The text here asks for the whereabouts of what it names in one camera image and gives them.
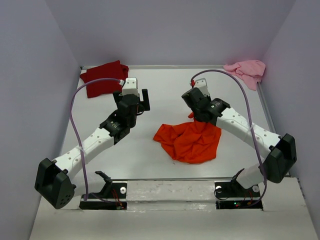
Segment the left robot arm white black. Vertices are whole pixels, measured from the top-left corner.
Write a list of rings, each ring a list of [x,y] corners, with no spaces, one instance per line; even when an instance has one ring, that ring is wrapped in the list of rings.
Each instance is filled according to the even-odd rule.
[[[72,198],[86,193],[101,198],[110,194],[113,181],[100,170],[88,175],[84,184],[73,180],[79,172],[85,171],[90,161],[126,137],[136,125],[137,116],[150,110],[147,89],[143,89],[141,95],[116,91],[113,97],[117,109],[80,146],[39,163],[34,188],[55,209],[65,207]]]

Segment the orange t-shirt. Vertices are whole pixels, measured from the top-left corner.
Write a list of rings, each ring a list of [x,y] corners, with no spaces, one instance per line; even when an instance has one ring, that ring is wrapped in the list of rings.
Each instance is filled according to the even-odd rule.
[[[197,121],[194,114],[190,122],[177,125],[162,124],[153,140],[175,161],[202,164],[217,157],[222,130],[210,123]]]

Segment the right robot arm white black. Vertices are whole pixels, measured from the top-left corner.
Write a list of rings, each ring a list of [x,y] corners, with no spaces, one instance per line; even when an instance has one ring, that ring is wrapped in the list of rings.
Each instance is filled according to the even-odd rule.
[[[267,181],[279,184],[296,163],[296,142],[292,135],[281,136],[250,123],[227,102],[210,99],[197,87],[181,97],[197,121],[225,130],[255,149],[258,163],[239,170],[227,187],[235,196],[242,196],[251,187]]]

